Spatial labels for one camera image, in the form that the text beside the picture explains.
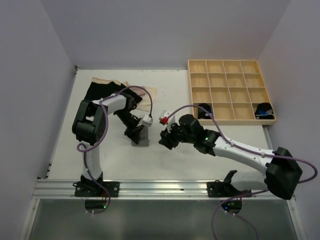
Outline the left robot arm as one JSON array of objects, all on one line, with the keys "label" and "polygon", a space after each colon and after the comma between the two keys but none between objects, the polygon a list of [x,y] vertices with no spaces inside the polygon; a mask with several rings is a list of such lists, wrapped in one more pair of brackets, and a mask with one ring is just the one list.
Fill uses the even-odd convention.
[{"label": "left robot arm", "polygon": [[92,196],[99,196],[104,190],[99,145],[108,131],[108,116],[116,115],[126,127],[124,135],[137,145],[146,126],[141,124],[140,118],[131,114],[136,107],[135,98],[126,93],[80,102],[72,124],[72,133],[79,141],[77,150],[83,153],[83,172],[79,183],[86,186],[87,192]]}]

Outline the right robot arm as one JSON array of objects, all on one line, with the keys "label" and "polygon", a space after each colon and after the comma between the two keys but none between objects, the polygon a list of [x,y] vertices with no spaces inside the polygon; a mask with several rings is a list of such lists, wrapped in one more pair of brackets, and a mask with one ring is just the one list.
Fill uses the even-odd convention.
[{"label": "right robot arm", "polygon": [[166,126],[159,144],[169,150],[180,143],[191,144],[202,154],[231,159],[256,170],[231,170],[222,185],[227,196],[267,190],[284,200],[292,198],[303,171],[287,149],[256,148],[223,137],[218,131],[205,129],[191,114],[183,115],[178,122],[162,116],[159,122]]}]

